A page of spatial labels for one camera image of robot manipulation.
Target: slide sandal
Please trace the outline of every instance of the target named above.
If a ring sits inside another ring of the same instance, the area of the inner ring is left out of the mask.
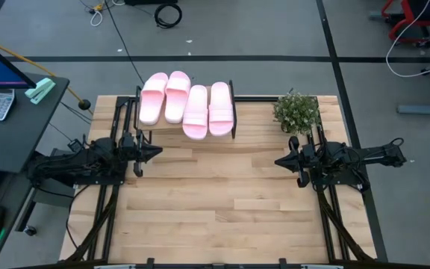
[[[152,75],[143,85],[140,92],[139,120],[146,125],[154,125],[161,115],[163,98],[165,97],[165,86],[169,78],[166,73]]]
[[[165,105],[165,119],[168,123],[180,123],[184,116],[190,92],[190,78],[181,71],[170,74],[169,82],[165,88],[167,101]]]
[[[212,85],[209,107],[209,129],[213,136],[228,134],[233,128],[233,106],[230,88],[225,82]]]
[[[191,139],[202,140],[208,129],[207,88],[195,85],[190,90],[184,112],[184,133]]]

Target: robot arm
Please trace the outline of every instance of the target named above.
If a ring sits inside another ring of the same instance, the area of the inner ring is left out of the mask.
[[[128,161],[135,161],[134,172],[142,176],[138,164],[147,162],[161,152],[162,148],[140,139],[136,142],[132,134],[126,132],[119,143],[104,137],[70,155],[36,158],[28,164],[28,178],[53,178],[67,185],[118,185],[125,178]]]
[[[291,137],[288,141],[290,154],[276,160],[275,164],[291,172],[299,172],[300,188],[306,187],[311,181],[316,186],[361,185],[361,190],[365,191],[370,184],[359,170],[360,167],[365,164],[401,167],[406,162],[399,148],[403,142],[402,138],[397,138],[384,146],[353,149],[345,143],[324,141],[318,150],[308,144],[302,146],[299,152],[298,138]]]

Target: potted plant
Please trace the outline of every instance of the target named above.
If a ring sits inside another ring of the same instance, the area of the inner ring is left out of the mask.
[[[306,135],[313,125],[320,124],[320,111],[314,97],[294,93],[293,88],[280,96],[273,105],[274,121],[281,124],[281,130],[293,135]]]

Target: gray desk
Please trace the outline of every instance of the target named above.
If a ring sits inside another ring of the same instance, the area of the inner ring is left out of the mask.
[[[47,75],[27,73],[38,82]],[[24,95],[25,90],[15,90],[16,104],[6,119],[0,122],[0,171],[19,173],[36,149],[44,130],[69,85],[67,78],[51,78],[56,86],[35,105]]]
[[[37,82],[47,75],[27,73]],[[11,108],[5,121],[0,122],[0,205],[6,208],[4,233],[0,237],[0,252],[21,212],[31,184],[22,172],[27,161],[43,135],[52,114],[62,98],[69,80],[51,77],[56,86],[39,105],[32,104],[24,95],[24,90],[16,90],[16,104]]]

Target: desk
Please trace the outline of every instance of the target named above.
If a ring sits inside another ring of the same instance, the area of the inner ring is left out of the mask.
[[[318,100],[328,140],[347,142],[337,97]],[[110,135],[115,103],[116,96],[98,97],[90,140]],[[289,135],[272,121],[272,104],[237,103],[237,117],[234,140],[208,135],[194,141],[180,129],[153,131],[152,143],[163,152],[143,165],[143,178],[127,170],[109,263],[146,263],[149,257],[157,264],[328,262],[316,193],[298,188],[296,174],[273,164],[288,153]],[[376,257],[361,195],[347,186],[337,186],[337,192],[346,228]],[[99,186],[90,186],[74,201],[69,228],[76,243],[93,225],[98,194]],[[96,259],[104,233],[102,228]],[[333,227],[331,233],[340,258]],[[66,235],[60,259],[73,251]]]
[[[50,78],[56,86],[39,105],[31,103],[25,90],[14,90],[16,103],[6,120],[0,122],[0,171],[4,172],[19,173],[25,167],[69,85],[67,78],[26,75],[35,82]]]
[[[47,75],[26,75],[33,81],[49,78]],[[20,172],[34,154],[39,139],[69,84],[66,78],[50,79],[56,86],[39,105],[32,104],[24,95],[24,90],[15,90],[16,104],[6,120],[0,122],[0,170],[12,172],[2,173],[0,178],[0,205],[6,208],[0,252],[31,190],[29,180]]]

